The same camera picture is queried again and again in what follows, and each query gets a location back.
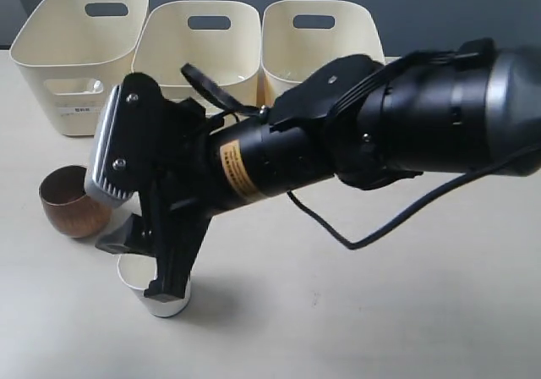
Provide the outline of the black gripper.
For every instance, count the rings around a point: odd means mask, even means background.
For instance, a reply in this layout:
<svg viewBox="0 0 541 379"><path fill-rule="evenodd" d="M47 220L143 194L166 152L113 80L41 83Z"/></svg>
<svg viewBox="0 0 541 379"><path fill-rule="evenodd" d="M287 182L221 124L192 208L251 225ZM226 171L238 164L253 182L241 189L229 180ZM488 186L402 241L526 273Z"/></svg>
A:
<svg viewBox="0 0 541 379"><path fill-rule="evenodd" d="M329 179L332 161L317 138L294 127L244 120L210 133L166 121L145 131L145 230L157 275L144 291L161 303L186 297L210 219Z"/></svg>

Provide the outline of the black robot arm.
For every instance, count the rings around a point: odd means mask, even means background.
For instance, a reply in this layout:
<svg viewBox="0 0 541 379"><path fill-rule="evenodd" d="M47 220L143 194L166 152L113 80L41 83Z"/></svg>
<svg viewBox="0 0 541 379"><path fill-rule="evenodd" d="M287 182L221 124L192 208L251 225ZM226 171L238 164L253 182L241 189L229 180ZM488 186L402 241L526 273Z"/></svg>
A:
<svg viewBox="0 0 541 379"><path fill-rule="evenodd" d="M107 206L139 197L141 212L97 248L153 258L144 290L182 299L214 216L332 177L377 190L426 172L455 178L415 201L349 250L491 174L540 168L540 50L499 49L489 38L455 51L416 51L388 63L337 58L277 97L242 104L192 64L197 98L165 98L147 74L115 86L96 129L85 191Z"/></svg>

